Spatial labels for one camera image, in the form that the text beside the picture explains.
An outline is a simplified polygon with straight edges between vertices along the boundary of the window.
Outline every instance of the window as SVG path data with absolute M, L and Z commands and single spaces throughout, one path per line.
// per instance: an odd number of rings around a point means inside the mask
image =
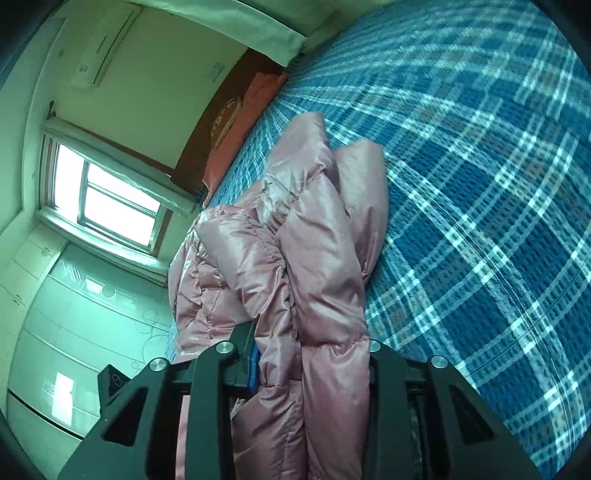
M 168 210 L 84 157 L 49 141 L 46 203 L 65 219 L 133 249 L 154 254 Z

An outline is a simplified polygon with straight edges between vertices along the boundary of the window pane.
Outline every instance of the window pane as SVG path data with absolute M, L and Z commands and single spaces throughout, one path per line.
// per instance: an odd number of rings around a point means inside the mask
M 69 148 L 59 145 L 53 200 L 59 214 L 73 222 L 78 220 L 78 201 L 83 167 L 83 157 Z
M 158 212 L 160 203 L 157 200 L 154 200 L 151 196 L 125 183 L 123 180 L 105 172 L 96 165 L 90 165 L 88 169 L 88 181 L 154 213 Z
M 94 223 L 133 240 L 140 245 L 150 243 L 155 219 L 89 187 L 84 215 Z

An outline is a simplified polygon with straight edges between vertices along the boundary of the black bracket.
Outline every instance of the black bracket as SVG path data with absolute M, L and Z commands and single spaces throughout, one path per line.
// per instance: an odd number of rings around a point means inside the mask
M 371 341 L 363 480 L 539 480 L 519 443 L 442 356 L 426 363 Z M 258 387 L 252 322 L 197 359 L 154 359 L 130 380 L 99 374 L 101 418 L 59 480 L 173 480 L 180 407 L 190 395 L 185 477 L 234 480 L 231 401 Z

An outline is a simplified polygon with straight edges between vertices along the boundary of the white cabinet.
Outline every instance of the white cabinet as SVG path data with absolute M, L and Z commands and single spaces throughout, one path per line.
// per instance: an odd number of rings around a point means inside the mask
M 35 278 L 41 278 L 51 263 L 53 256 L 30 240 L 26 240 L 14 256 L 14 261 Z
M 39 224 L 0 272 L 0 408 L 4 413 L 12 357 L 27 309 L 65 243 L 59 233 Z
M 3 287 L 0 287 L 0 312 L 0 332 L 18 336 L 25 316 L 25 306 Z
M 43 223 L 37 225 L 28 240 L 51 256 L 61 253 L 66 242 L 63 236 Z
M 0 277 L 0 286 L 3 286 L 19 302 L 26 305 L 38 281 L 38 278 L 12 260 Z

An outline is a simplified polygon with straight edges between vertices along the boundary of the wall-mounted air conditioner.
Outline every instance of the wall-mounted air conditioner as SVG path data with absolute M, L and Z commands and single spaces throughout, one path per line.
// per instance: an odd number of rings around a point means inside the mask
M 89 38 L 72 78 L 73 85 L 88 88 L 100 84 L 115 50 L 140 10 L 141 7 L 132 4 L 121 4 L 107 10 Z

